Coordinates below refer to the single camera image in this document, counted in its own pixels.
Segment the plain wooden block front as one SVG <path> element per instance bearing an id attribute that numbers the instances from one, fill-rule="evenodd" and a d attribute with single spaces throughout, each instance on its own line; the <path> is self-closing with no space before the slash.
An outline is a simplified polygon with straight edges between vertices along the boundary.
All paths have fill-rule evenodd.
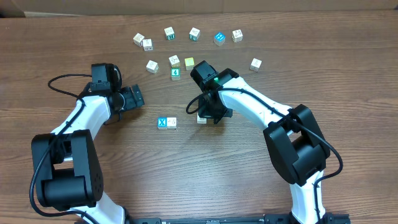
<path id="1" fill-rule="evenodd" d="M 167 128 L 168 129 L 176 129 L 177 128 L 176 117 L 167 117 Z"/>

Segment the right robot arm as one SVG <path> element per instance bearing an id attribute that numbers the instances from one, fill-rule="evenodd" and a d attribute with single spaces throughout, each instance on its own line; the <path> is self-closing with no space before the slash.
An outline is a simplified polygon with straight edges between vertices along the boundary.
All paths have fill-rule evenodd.
<path id="1" fill-rule="evenodd" d="M 251 88 L 235 71 L 217 72 L 202 61 L 190 73 L 202 91 L 196 97 L 199 118 L 218 123 L 236 111 L 264 134 L 277 173 L 290 185 L 294 223 L 327 223 L 319 179 L 330 148 L 313 113 L 304 105 L 291 108 Z"/>

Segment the blue X block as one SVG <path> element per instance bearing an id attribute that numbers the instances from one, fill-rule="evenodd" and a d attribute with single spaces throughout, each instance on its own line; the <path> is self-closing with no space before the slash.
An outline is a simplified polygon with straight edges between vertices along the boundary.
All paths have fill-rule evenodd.
<path id="1" fill-rule="evenodd" d="M 167 129 L 167 118 L 166 117 L 157 118 L 157 127 L 159 129 Z"/>

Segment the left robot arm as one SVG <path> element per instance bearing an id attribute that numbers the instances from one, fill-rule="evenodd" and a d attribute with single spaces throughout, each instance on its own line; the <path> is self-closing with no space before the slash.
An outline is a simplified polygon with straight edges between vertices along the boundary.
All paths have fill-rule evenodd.
<path id="1" fill-rule="evenodd" d="M 122 86 L 112 63 L 91 66 L 91 81 L 74 95 L 75 109 L 51 133 L 31 142 L 34 173 L 29 200 L 43 217 L 78 215 L 83 223 L 132 223 L 126 208 L 104 192 L 94 139 L 113 116 L 144 105 L 137 85 Z"/>

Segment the wooden block yellow side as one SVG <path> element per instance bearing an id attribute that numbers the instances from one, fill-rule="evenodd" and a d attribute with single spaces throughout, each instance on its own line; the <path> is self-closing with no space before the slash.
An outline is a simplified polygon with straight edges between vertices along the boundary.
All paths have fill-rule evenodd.
<path id="1" fill-rule="evenodd" d="M 179 68 L 180 67 L 180 60 L 177 55 L 173 55 L 169 57 L 170 66 L 172 68 Z"/>

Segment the wooden letter A block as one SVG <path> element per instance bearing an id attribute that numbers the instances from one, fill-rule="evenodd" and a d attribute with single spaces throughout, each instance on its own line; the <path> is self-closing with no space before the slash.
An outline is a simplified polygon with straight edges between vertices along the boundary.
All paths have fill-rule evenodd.
<path id="1" fill-rule="evenodd" d="M 206 118 L 201 118 L 199 116 L 199 114 L 197 114 L 197 123 L 198 124 L 206 124 L 207 123 L 207 119 Z"/>

